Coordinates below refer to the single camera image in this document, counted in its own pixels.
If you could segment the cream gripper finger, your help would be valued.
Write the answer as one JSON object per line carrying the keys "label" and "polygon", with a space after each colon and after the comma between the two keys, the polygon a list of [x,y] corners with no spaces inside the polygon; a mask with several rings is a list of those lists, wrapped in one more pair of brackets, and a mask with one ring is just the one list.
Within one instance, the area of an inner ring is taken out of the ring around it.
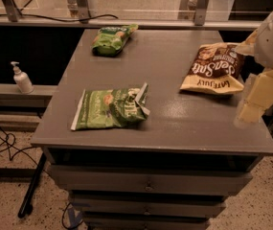
{"label": "cream gripper finger", "polygon": [[273,70],[264,70],[247,78],[239,101],[234,125],[249,127],[257,123],[273,104]]}
{"label": "cream gripper finger", "polygon": [[258,30],[255,30],[244,41],[242,41],[235,49],[238,54],[244,56],[253,56],[255,52],[255,43],[257,39]]}

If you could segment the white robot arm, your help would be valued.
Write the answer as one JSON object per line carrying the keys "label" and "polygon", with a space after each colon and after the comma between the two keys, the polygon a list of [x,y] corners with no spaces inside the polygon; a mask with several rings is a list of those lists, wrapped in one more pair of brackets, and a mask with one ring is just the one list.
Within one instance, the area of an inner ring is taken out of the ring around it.
{"label": "white robot arm", "polygon": [[246,79],[237,107],[235,126],[248,127],[273,105],[273,12],[238,45],[236,52],[252,56],[263,67],[261,73]]}

